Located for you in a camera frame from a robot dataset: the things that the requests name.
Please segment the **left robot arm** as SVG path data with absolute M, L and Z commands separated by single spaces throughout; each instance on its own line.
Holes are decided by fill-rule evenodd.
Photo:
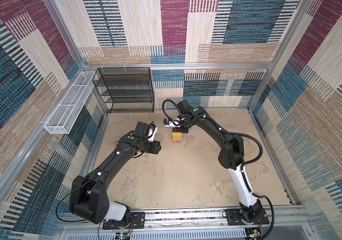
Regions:
M 156 132 L 154 123 L 138 122 L 133 131 L 119 139 L 112 153 L 98 167 L 84 177 L 77 176 L 72 182 L 69 212 L 94 224 L 113 221 L 120 228 L 127 227 L 131 223 L 131 208 L 110 202 L 107 190 L 130 159 L 160 152 L 161 142 L 154 140 Z

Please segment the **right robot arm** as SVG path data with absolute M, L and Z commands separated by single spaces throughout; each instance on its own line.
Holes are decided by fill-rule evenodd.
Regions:
M 181 117 L 181 124 L 184 128 L 198 126 L 212 137 L 220 147 L 218 156 L 219 163 L 229 171 L 236 189 L 238 191 L 241 217 L 246 224 L 256 222 L 263 214 L 263 206 L 259 197 L 253 191 L 247 176 L 244 161 L 244 141 L 249 138 L 256 142 L 259 147 L 259 154 L 256 158 L 249 161 L 253 163 L 259 160 L 263 154 L 261 143 L 252 136 L 231 133 L 220 126 L 201 106 L 192 107 L 187 100 L 179 102 L 177 105 Z

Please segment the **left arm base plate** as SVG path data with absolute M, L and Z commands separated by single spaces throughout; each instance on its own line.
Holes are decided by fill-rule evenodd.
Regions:
M 134 228 L 143 229 L 145 227 L 146 213 L 145 212 L 131 212 L 130 216 L 124 216 L 121 221 L 108 220 L 103 222 L 103 230 L 128 230 Z

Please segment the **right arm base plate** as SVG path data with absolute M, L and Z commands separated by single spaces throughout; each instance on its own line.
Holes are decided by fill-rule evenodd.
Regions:
M 264 209 L 257 213 L 251 213 L 242 209 L 227 209 L 224 211 L 227 223 L 229 226 L 244 226 L 244 225 L 268 225 L 270 224 L 267 213 Z

